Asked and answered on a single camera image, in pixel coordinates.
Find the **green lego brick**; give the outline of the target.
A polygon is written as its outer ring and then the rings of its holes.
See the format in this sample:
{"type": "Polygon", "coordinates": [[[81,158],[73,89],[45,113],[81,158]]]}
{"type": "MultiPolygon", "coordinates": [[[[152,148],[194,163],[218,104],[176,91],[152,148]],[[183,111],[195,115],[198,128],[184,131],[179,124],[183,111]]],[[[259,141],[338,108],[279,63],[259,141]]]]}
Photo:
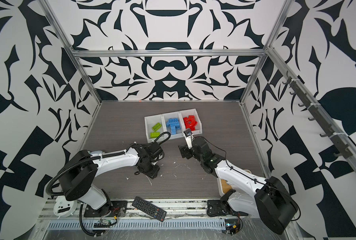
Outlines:
{"type": "Polygon", "coordinates": [[[153,127],[152,127],[152,130],[154,132],[158,131],[160,128],[162,127],[162,124],[161,123],[156,123],[153,127]]]}
{"type": "Polygon", "coordinates": [[[155,139],[155,138],[158,138],[160,135],[161,135],[160,132],[151,132],[150,133],[150,138],[151,139],[155,139]]]}

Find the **blue lego brick large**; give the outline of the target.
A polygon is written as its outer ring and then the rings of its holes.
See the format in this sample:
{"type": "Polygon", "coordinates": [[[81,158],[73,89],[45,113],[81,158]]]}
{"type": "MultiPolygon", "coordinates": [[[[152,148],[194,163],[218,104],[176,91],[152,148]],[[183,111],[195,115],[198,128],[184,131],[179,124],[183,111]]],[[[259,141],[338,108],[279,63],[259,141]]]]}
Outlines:
{"type": "Polygon", "coordinates": [[[170,126],[180,126],[180,121],[178,118],[170,118],[167,120],[166,122],[166,126],[170,127],[170,126]]]}

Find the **red arch lego piece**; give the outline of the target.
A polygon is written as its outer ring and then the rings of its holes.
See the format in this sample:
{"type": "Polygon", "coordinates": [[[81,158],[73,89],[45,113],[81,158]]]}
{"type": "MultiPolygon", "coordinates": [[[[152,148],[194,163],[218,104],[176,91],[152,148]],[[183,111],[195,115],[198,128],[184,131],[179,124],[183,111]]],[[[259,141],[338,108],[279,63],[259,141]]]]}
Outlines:
{"type": "Polygon", "coordinates": [[[186,130],[187,129],[190,129],[191,131],[196,130],[196,126],[198,125],[198,122],[196,121],[194,115],[189,115],[188,117],[184,117],[183,120],[184,120],[186,130]]]}

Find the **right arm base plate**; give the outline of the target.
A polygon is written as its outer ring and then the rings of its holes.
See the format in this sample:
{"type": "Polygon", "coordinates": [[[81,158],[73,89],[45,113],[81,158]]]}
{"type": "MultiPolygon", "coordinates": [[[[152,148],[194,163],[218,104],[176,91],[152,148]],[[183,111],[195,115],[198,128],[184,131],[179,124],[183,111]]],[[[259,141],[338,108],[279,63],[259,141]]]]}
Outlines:
{"type": "Polygon", "coordinates": [[[241,216],[245,217],[249,214],[244,212],[234,211],[226,201],[208,200],[207,201],[207,215],[209,217],[219,216],[241,216]]]}

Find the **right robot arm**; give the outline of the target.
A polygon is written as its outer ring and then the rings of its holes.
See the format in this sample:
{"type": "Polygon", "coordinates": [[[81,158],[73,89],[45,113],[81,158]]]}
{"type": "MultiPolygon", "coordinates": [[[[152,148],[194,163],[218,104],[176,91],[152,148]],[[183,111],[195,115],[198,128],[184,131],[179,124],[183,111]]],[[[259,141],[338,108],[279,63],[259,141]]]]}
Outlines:
{"type": "Polygon", "coordinates": [[[227,206],[234,212],[259,217],[274,233],[281,235],[300,208],[276,177],[265,179],[251,174],[214,153],[204,137],[187,137],[179,146],[181,156],[200,162],[207,174],[227,181],[233,189],[225,194],[227,206]]]}

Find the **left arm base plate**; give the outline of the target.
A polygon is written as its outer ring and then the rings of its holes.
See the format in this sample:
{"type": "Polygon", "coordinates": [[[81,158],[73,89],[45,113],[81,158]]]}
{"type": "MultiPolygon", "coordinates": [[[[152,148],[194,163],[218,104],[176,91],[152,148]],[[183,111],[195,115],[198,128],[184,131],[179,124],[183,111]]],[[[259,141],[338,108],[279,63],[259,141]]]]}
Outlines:
{"type": "Polygon", "coordinates": [[[123,217],[126,214],[127,205],[127,201],[111,201],[110,204],[106,203],[98,210],[94,210],[91,206],[87,205],[84,217],[123,217]]]}

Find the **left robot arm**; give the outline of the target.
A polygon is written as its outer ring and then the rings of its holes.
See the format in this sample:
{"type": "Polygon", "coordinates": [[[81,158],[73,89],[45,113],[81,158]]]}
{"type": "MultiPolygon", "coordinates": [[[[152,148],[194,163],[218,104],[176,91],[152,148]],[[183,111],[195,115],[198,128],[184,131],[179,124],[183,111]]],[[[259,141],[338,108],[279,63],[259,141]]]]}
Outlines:
{"type": "Polygon", "coordinates": [[[106,192],[94,186],[96,177],[121,168],[136,167],[137,174],[153,179],[160,169],[157,162],[164,156],[158,142],[132,143],[124,150],[111,153],[81,150],[50,180],[46,194],[64,196],[67,201],[87,204],[96,211],[107,211],[112,204],[106,192]]]}

